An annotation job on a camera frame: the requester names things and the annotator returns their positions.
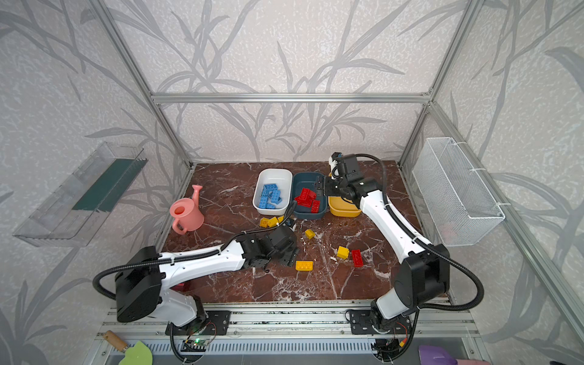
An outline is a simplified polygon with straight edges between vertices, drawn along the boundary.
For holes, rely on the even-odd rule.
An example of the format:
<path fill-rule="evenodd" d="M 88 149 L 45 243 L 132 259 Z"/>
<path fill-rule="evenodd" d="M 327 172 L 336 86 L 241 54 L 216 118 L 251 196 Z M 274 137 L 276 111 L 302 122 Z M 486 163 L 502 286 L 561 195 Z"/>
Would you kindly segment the purple object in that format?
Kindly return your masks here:
<path fill-rule="evenodd" d="M 458 360 L 444 348 L 420 345 L 418 348 L 421 365 L 457 365 Z"/>

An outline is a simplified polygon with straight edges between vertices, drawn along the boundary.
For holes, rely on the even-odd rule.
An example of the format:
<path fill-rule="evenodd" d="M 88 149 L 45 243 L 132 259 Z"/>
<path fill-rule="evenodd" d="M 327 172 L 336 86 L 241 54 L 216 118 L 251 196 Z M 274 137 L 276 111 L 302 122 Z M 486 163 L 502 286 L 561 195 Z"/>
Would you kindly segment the red metallic can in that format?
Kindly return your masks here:
<path fill-rule="evenodd" d="M 190 283 L 186 281 L 184 283 L 173 286 L 172 289 L 177 292 L 185 293 L 190 289 Z"/>

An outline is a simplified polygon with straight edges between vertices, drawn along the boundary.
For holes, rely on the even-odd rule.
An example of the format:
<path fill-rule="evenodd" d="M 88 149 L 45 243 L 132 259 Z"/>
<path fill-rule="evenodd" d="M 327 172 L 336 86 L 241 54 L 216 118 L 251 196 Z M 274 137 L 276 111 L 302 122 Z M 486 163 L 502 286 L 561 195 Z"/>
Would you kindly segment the pink watering can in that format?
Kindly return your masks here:
<path fill-rule="evenodd" d="M 205 217 L 199 209 L 199 195 L 203 186 L 192 185 L 192 187 L 192 197 L 177 200 L 169 210 L 171 217 L 174 219 L 172 229 L 179 235 L 197 231 L 205 221 Z"/>

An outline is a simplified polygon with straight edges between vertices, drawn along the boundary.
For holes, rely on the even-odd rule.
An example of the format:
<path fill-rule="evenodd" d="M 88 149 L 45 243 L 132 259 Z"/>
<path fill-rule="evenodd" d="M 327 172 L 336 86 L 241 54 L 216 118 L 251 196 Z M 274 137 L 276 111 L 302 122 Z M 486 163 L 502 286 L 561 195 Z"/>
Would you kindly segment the white rectangular container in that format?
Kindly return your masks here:
<path fill-rule="evenodd" d="M 255 192 L 252 199 L 254 208 L 259 214 L 267 216 L 281 216 L 285 213 L 290 205 L 290 195 L 292 189 L 293 174 L 290 170 L 269 168 L 263 170 L 257 179 Z M 265 191 L 265 184 L 275 183 L 281 191 L 281 202 L 276 205 L 276 209 L 261 209 L 259 207 L 260 199 L 267 194 L 271 195 L 272 191 Z"/>

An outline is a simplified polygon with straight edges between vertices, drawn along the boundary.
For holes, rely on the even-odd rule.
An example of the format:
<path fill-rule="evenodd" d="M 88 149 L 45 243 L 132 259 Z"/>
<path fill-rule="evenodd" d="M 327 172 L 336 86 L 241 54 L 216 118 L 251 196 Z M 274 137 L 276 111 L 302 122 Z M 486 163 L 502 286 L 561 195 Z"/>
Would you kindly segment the yellow rectangular container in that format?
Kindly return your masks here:
<path fill-rule="evenodd" d="M 327 196 L 328 208 L 336 217 L 357 217 L 361 214 L 361 210 L 358 209 L 351 202 L 345 202 L 341 197 L 338 196 Z"/>

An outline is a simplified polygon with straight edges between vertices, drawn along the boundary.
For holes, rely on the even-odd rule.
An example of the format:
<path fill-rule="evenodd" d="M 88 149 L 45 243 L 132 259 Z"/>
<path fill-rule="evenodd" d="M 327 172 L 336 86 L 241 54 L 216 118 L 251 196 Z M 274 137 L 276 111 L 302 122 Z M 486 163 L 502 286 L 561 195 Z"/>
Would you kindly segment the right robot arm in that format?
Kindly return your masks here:
<path fill-rule="evenodd" d="M 479 277 L 452 259 L 444 245 L 431 243 L 390 202 L 386 194 L 386 168 L 379 158 L 335 152 L 328 163 L 330 176 L 325 178 L 325 195 L 340 197 L 359 208 L 374 222 L 398 259 L 393 288 L 372 302 L 375 327 L 423 309 L 459 312 L 471 310 L 483 301 L 485 288 Z M 451 269 L 461 272 L 475 285 L 474 298 L 458 305 L 431 304 L 430 300 L 450 289 Z"/>

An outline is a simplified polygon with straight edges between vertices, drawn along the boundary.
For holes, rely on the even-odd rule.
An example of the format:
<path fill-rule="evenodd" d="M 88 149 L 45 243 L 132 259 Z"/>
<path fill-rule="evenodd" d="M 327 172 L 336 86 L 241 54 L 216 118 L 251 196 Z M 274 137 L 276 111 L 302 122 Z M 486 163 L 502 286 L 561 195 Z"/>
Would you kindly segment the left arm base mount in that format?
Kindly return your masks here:
<path fill-rule="evenodd" d="M 195 319 L 188 325 L 183 327 L 176 327 L 173 323 L 167 325 L 165 334 L 170 335 L 171 332 L 175 336 L 188 335 L 217 335 L 224 336 L 228 332 L 228 327 L 231 319 L 231 311 L 229 310 L 212 310 L 207 311 L 206 319 Z"/>

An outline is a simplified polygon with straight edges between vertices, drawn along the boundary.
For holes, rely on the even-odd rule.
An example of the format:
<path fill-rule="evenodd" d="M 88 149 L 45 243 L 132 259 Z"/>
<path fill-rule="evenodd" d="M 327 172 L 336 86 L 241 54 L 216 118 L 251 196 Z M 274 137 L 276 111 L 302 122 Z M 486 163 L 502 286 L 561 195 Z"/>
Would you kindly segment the clear plastic wall shelf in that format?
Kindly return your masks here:
<path fill-rule="evenodd" d="M 148 159 L 144 149 L 102 143 L 13 233 L 36 247 L 85 247 Z"/>

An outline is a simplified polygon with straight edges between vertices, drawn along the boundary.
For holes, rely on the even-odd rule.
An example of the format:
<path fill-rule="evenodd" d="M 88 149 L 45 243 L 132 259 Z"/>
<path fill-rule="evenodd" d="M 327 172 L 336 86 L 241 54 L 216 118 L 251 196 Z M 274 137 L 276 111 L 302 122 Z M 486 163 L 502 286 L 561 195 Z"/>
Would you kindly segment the small yellow lego brick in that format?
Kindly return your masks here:
<path fill-rule="evenodd" d="M 339 246 L 336 253 L 337 257 L 340 259 L 348 259 L 350 255 L 350 250 L 346 247 Z"/>
<path fill-rule="evenodd" d="M 315 237 L 315 233 L 312 230 L 306 230 L 304 234 L 309 240 L 312 240 Z"/>

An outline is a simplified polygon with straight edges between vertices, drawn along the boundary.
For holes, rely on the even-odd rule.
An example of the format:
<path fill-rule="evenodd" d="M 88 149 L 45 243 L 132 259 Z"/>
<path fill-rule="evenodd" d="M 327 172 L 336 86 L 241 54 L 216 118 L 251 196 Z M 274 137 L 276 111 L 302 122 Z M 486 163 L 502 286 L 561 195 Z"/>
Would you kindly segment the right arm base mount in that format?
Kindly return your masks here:
<path fill-rule="evenodd" d="M 409 336 L 412 324 L 408 317 L 398 316 L 397 319 L 389 323 L 376 325 L 374 324 L 371 310 L 347 310 L 345 319 L 347 319 L 353 335 Z"/>

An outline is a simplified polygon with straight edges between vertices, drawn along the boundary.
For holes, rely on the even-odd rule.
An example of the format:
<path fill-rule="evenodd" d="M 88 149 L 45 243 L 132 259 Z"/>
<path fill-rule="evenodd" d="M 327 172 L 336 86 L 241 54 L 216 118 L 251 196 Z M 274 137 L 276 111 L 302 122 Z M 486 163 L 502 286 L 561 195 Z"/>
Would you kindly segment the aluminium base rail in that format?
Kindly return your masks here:
<path fill-rule="evenodd" d="M 471 359 L 486 359 L 485 347 L 470 312 L 422 310 L 409 336 L 353 335 L 347 310 L 369 310 L 368 301 L 312 301 L 247 304 L 206 304 L 207 311 L 229 310 L 224 336 L 175 336 L 179 348 L 192 343 L 188 354 L 370 354 L 383 340 L 407 339 L 412 350 L 421 342 L 462 345 Z"/>

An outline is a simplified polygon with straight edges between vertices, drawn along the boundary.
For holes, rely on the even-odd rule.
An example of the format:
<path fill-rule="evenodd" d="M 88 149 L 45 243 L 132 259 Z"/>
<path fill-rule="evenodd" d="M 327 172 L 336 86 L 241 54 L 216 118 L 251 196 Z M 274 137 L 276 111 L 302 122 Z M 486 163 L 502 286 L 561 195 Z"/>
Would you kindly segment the teal rectangular container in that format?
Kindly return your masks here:
<path fill-rule="evenodd" d="M 292 200 L 301 196 L 303 188 L 310 189 L 316 193 L 316 198 L 312 200 L 320 201 L 320 210 L 317 214 L 311 213 L 311 207 L 303 207 L 296 205 L 294 213 L 298 219 L 302 220 L 318 220 L 321 219 L 328 209 L 327 198 L 324 194 L 325 176 L 322 173 L 316 172 L 302 172 L 296 173 L 292 180 Z"/>

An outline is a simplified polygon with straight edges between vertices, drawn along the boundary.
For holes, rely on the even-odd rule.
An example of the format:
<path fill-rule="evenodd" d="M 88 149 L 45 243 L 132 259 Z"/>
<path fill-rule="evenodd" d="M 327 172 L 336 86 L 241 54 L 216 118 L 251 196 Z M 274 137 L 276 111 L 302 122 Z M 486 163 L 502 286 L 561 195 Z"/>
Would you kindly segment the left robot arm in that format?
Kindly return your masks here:
<path fill-rule="evenodd" d="M 185 252 L 140 249 L 128 263 L 95 275 L 94 289 L 115 301 L 118 322 L 145 317 L 176 327 L 201 323 L 202 302 L 174 290 L 178 284 L 222 272 L 266 269 L 276 262 L 291 267 L 299 253 L 295 232 L 287 225 L 243 231 L 222 245 Z"/>

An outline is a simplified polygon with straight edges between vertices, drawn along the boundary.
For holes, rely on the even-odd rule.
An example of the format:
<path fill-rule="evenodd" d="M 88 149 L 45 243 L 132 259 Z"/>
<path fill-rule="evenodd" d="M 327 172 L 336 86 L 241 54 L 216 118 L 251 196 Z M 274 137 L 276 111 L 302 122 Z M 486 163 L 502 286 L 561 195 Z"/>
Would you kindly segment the small red lego brick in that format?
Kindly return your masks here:
<path fill-rule="evenodd" d="M 315 199 L 316 193 L 310 189 L 303 188 L 301 191 L 301 198 L 302 199 Z"/>

